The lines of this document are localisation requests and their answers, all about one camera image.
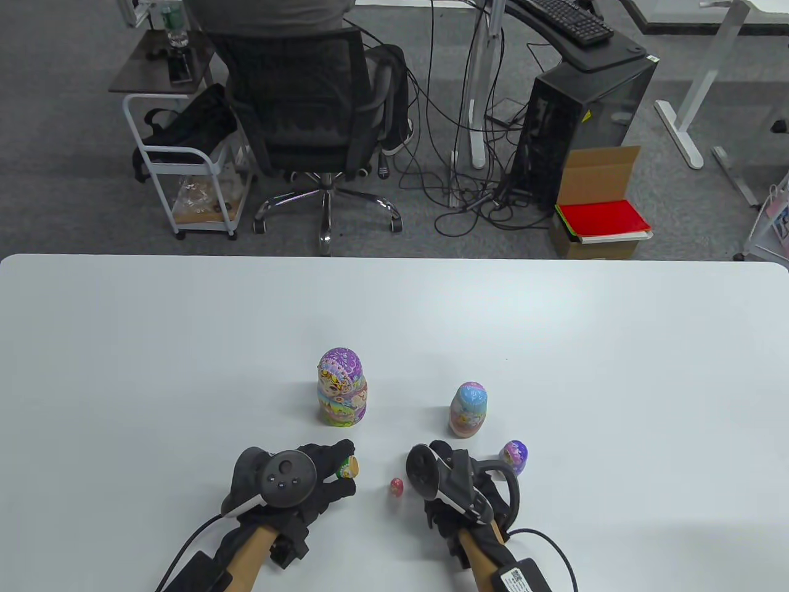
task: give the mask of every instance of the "keyboard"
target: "keyboard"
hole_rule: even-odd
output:
[[[614,29],[570,0],[521,0],[518,5],[580,47],[597,45],[614,36]]]

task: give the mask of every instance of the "gloved hand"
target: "gloved hand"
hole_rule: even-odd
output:
[[[434,440],[430,443],[430,448],[436,451],[449,466],[452,466],[452,447],[443,440]],[[499,490],[496,488],[495,483],[487,473],[480,473],[474,475],[474,487],[480,490],[485,497],[488,498],[491,506],[493,507],[494,520],[496,526],[504,523],[504,519],[508,516],[510,507],[507,502],[501,497]],[[507,550],[493,529],[492,524],[478,524],[469,519],[453,507],[445,504],[441,500],[425,501],[424,513],[428,516],[428,526],[433,528],[435,524],[438,527],[439,534],[444,537],[449,546],[449,552],[452,556],[456,556],[464,569],[468,569],[469,558],[466,556],[466,551],[463,549],[458,538],[461,530],[467,530],[471,534],[474,542],[488,556],[493,563],[503,567],[505,565],[515,563],[515,558]],[[507,542],[508,536],[504,529],[499,529],[502,539]]]
[[[241,524],[222,539],[215,559],[220,565],[227,567],[235,554],[247,542],[252,534],[261,526],[268,526],[279,533],[274,546],[271,547],[271,559],[282,569],[288,567],[296,559],[302,559],[309,548],[305,539],[309,534],[307,526],[315,522],[323,514],[329,504],[343,497],[356,493],[356,482],[353,479],[337,479],[324,483],[336,473],[343,462],[352,456],[355,447],[350,440],[340,440],[333,446],[305,444],[298,450],[304,452],[315,464],[318,483],[309,497],[298,506],[292,508],[273,508],[257,506],[237,517]]]

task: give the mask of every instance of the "barcode label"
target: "barcode label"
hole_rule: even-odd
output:
[[[509,592],[532,592],[520,568],[512,568],[501,575],[501,581]]]

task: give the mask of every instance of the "computer tower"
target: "computer tower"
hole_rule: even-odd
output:
[[[657,62],[648,56],[594,73],[563,62],[535,78],[510,192],[552,209],[570,150],[622,144]]]

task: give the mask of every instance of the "chair base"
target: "chair base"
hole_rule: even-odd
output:
[[[255,234],[265,234],[266,232],[266,219],[269,216],[270,210],[278,208],[279,206],[290,204],[294,201],[307,199],[308,197],[320,196],[323,204],[323,218],[320,222],[320,232],[318,234],[318,249],[322,257],[331,256],[331,202],[335,196],[356,197],[364,201],[376,204],[385,209],[390,215],[389,229],[394,233],[402,232],[402,218],[397,208],[392,203],[373,193],[364,193],[361,191],[354,191],[344,187],[337,187],[337,180],[342,177],[340,174],[316,174],[307,173],[317,185],[317,189],[307,191],[304,193],[284,193],[270,199],[265,200],[255,214],[255,219],[252,221],[252,230]]]

